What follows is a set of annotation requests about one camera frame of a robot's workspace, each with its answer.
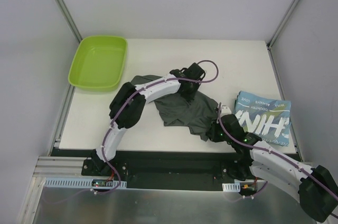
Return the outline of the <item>dark grey t shirt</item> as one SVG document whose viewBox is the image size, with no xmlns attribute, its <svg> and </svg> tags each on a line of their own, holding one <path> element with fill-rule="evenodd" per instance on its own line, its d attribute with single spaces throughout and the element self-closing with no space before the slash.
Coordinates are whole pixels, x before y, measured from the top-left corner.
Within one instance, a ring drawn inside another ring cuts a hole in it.
<svg viewBox="0 0 338 224">
<path fill-rule="evenodd" d="M 147 104 L 155 103 L 164 126 L 186 126 L 192 135 L 208 140 L 206 133 L 217 118 L 218 104 L 214 99 L 197 91 L 194 100 L 187 102 L 179 93 L 181 82 L 171 74 L 135 76 L 131 84 L 145 97 Z"/>
</svg>

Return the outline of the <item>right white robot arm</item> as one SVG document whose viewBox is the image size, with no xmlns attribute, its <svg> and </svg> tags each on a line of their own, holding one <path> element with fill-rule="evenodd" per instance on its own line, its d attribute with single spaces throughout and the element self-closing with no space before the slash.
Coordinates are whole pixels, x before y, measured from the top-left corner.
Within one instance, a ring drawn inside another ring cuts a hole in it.
<svg viewBox="0 0 338 224">
<path fill-rule="evenodd" d="M 312 167 L 276 150 L 258 135 L 245 132 L 233 114 L 218 117 L 206 133 L 212 142 L 226 142 L 239 155 L 227 169 L 233 179 L 255 176 L 278 187 L 317 222 L 324 223 L 337 208 L 337 184 L 329 170 Z"/>
</svg>

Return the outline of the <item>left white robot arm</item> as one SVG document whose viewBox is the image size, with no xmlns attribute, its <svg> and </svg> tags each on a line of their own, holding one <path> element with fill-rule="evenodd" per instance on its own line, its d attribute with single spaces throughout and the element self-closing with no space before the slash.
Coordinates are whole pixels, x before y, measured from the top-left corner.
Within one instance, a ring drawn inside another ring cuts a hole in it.
<svg viewBox="0 0 338 224">
<path fill-rule="evenodd" d="M 190 101 L 194 98 L 205 71 L 193 63 L 188 68 L 171 70 L 167 75 L 148 83 L 134 85 L 127 82 L 122 85 L 109 105 L 109 128 L 91 155 L 93 169 L 101 176 L 112 174 L 111 162 L 126 130 L 135 126 L 146 104 L 170 94 L 180 94 Z"/>
</svg>

